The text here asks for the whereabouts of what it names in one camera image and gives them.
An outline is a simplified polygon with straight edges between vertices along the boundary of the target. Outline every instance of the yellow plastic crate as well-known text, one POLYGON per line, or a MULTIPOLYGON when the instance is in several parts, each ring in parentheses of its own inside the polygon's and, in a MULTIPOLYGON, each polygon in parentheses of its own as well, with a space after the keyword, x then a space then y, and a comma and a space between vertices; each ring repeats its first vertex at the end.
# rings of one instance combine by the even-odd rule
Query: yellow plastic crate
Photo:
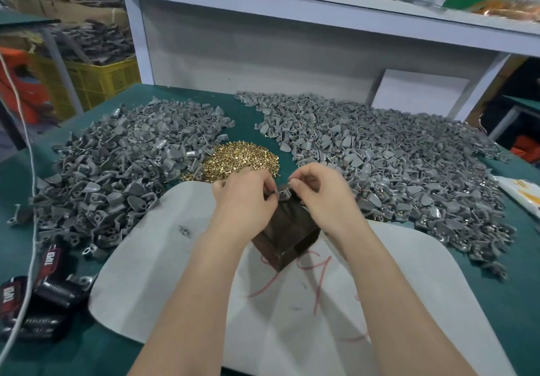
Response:
MULTIPOLYGON (((62 84, 55 62, 37 54, 30 54, 30 60, 37 78, 47 87, 51 95, 58 120, 64 121, 73 117, 75 109, 62 84)), ((107 66, 86 65, 72 61, 64 63, 84 111, 100 105, 129 86, 140 83, 137 59, 119 61, 107 66)))

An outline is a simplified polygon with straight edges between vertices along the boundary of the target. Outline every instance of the red marker scribble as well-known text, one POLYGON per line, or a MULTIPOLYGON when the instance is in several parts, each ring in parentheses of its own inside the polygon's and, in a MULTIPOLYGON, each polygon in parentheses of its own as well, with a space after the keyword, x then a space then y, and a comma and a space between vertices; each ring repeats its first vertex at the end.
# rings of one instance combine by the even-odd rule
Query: red marker scribble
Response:
MULTIPOLYGON (((316 253, 314 250, 309 250, 308 252, 311 252, 320 257, 320 255, 316 253)), ((299 259, 296 260, 296 266, 298 266, 301 270, 314 270, 315 268, 318 268, 320 266, 323 267, 322 272, 321 272, 321 277, 319 279, 319 283, 317 284, 317 289, 315 291, 315 306, 313 307, 313 316, 317 316, 317 307, 319 306, 319 301, 321 299, 322 281, 325 278, 326 269, 331 259, 332 257, 328 257, 324 262, 317 263, 313 266, 300 266, 300 260, 299 259)))
POLYGON ((360 336, 357 336, 357 337, 354 337, 354 338, 338 339, 338 341, 345 342, 345 343, 356 343, 356 342, 360 342, 362 340, 367 339, 368 336, 369 336, 369 333, 366 332, 365 335, 360 335, 360 336))
MULTIPOLYGON (((264 263, 265 265, 270 265, 268 261, 262 255, 261 255, 261 262, 264 263)), ((278 278, 278 275, 279 275, 279 272, 276 272, 268 284, 264 285, 259 291, 246 296, 246 298, 259 296, 261 293, 266 291, 268 288, 270 288, 270 285, 273 284, 274 281, 278 278)))

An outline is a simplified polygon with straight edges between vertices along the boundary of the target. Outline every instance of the white cable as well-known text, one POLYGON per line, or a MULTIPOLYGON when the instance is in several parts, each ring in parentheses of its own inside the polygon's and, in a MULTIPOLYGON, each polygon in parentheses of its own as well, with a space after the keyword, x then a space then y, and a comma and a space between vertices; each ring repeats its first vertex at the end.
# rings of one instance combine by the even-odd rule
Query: white cable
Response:
MULTIPOLYGON (((36 168, 34 166, 34 157, 33 157, 33 152, 32 152, 32 146, 30 145, 30 137, 28 136, 28 130, 26 129, 26 121, 24 119, 24 112, 23 112, 23 107, 21 103, 21 98, 19 96, 19 92, 17 91, 17 88, 15 87, 15 84, 13 83, 13 79, 11 78, 11 75, 9 73, 8 65, 6 64, 2 53, 0 53, 0 61, 2 62, 2 67, 4 68, 5 75, 9 80, 11 89, 13 90, 13 93, 15 94, 15 99, 17 100, 17 108, 19 110, 19 114, 23 122, 24 138, 26 140, 26 145, 28 147, 28 154, 30 154, 30 168, 32 171, 32 196, 35 196, 36 195, 36 168)), ((28 281, 26 282, 26 292, 24 294, 23 304, 21 305, 21 310, 19 311, 17 321, 15 322, 15 325, 13 326, 13 329, 11 330, 11 334, 2 350, 2 353, 0 353, 0 368, 2 368, 2 365, 5 362, 5 359, 8 357, 8 354, 11 348, 15 344, 15 340, 17 339, 17 335, 19 334, 19 331, 21 330, 21 325, 23 323, 24 317, 26 316, 26 311, 28 310, 28 304, 30 304, 30 297, 32 296, 32 284, 33 284, 32 278, 33 278, 34 265, 36 264, 36 259, 37 259, 37 244, 36 244, 37 242, 37 216, 36 216, 35 211, 34 211, 34 216, 33 216, 33 222, 34 222, 34 228, 33 228, 33 234, 32 234, 32 257, 30 258, 30 266, 28 267, 28 281)))

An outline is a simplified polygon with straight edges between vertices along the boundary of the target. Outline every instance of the wrist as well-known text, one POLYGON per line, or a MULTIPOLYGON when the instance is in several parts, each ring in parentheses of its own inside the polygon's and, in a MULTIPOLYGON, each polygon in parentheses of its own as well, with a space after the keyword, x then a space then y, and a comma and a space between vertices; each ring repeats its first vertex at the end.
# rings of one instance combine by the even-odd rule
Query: wrist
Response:
POLYGON ((368 221, 360 214, 356 218, 347 219, 346 222, 340 224, 333 236, 343 247, 347 243, 360 241, 370 229, 368 221))
POLYGON ((251 238, 246 238, 245 235, 238 231, 233 232, 230 228, 229 224, 226 227, 222 227, 219 224, 211 223, 199 237, 198 242, 220 249, 228 248, 243 251, 251 238))

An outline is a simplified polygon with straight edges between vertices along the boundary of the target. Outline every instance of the white label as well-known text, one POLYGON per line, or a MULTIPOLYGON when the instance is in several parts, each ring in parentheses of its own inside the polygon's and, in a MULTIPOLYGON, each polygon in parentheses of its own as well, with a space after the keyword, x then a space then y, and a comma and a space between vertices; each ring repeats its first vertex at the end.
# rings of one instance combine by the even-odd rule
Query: white label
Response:
POLYGON ((45 265, 51 265, 55 261, 55 251, 47 252, 45 257, 45 265))
POLYGON ((4 288, 4 299, 3 303, 6 304, 15 299, 15 286, 10 286, 9 288, 4 288))

